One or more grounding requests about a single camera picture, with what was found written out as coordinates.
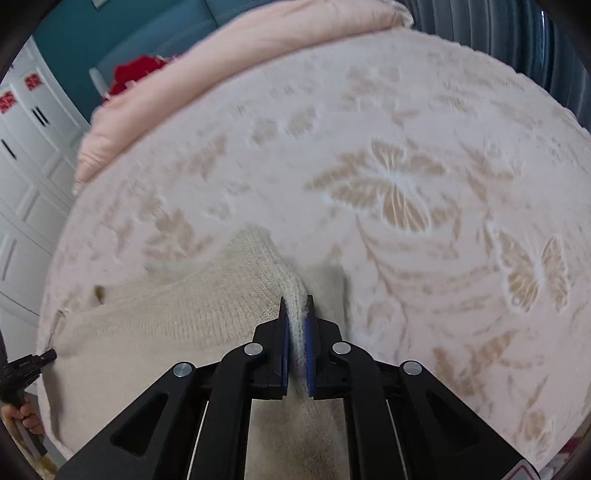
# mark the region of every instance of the embossed butterfly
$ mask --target embossed butterfly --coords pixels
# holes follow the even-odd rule
[[[506,274],[504,283],[511,304],[524,313],[529,312],[543,286],[550,294],[556,311],[562,312],[568,302],[569,283],[560,238],[551,236],[541,254],[532,259],[510,234],[500,229],[489,230]]]

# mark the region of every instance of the cabinet door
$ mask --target cabinet door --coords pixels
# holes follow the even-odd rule
[[[0,214],[51,253],[66,223],[71,200],[60,200],[53,192],[61,192],[55,186],[49,189],[32,174],[34,170],[13,137],[0,128]]]
[[[51,255],[0,215],[0,292],[39,315]]]
[[[11,139],[9,148],[17,156],[17,150],[68,199],[73,200],[74,154],[71,148],[50,138],[37,118],[18,99],[10,88],[12,82],[0,88],[0,128]]]
[[[2,118],[0,118],[0,159],[4,164],[2,171],[18,170],[20,176],[35,178],[37,182],[42,183],[47,190],[64,203],[68,210],[72,208],[74,203],[72,195],[74,169],[62,157],[45,175],[29,158],[19,142],[4,127]],[[9,174],[0,179],[0,189],[4,189],[6,196],[20,185],[18,179],[14,180],[14,184],[11,183],[11,179],[12,177]]]
[[[0,301],[0,330],[2,330],[2,336],[4,337],[8,361],[11,362],[25,355],[35,353],[39,320],[38,317],[20,309],[16,304],[16,308],[9,308],[4,303]],[[32,316],[35,323],[31,324],[26,314]]]
[[[18,74],[13,83],[17,95],[33,113],[35,119],[47,130],[47,134],[60,144],[69,148],[82,137],[84,129],[66,111],[55,93],[48,86],[41,68],[34,66]]]

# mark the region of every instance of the bed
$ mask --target bed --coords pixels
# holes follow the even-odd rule
[[[38,347],[94,285],[206,261],[254,223],[294,262],[345,269],[353,342],[423,363],[540,468],[591,411],[590,149],[530,79],[434,36],[398,28],[275,59],[84,189]]]

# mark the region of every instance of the blue gripper pad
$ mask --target blue gripper pad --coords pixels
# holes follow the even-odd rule
[[[314,313],[308,312],[304,319],[304,339],[306,341],[306,380],[308,383],[308,395],[313,397],[316,394],[315,371],[314,365],[314,347],[312,344],[312,323],[314,322]]]

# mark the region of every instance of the cream knit sweater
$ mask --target cream knit sweater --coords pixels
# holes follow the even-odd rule
[[[215,259],[184,273],[151,273],[106,288],[104,304],[58,322],[57,360],[43,373],[48,435],[69,458],[179,361],[221,360],[276,318],[281,296],[290,316],[290,387],[283,401],[255,401],[247,479],[348,478],[340,401],[307,398],[302,320],[306,294],[345,334],[343,274],[334,267],[298,275],[268,234],[248,228]]]

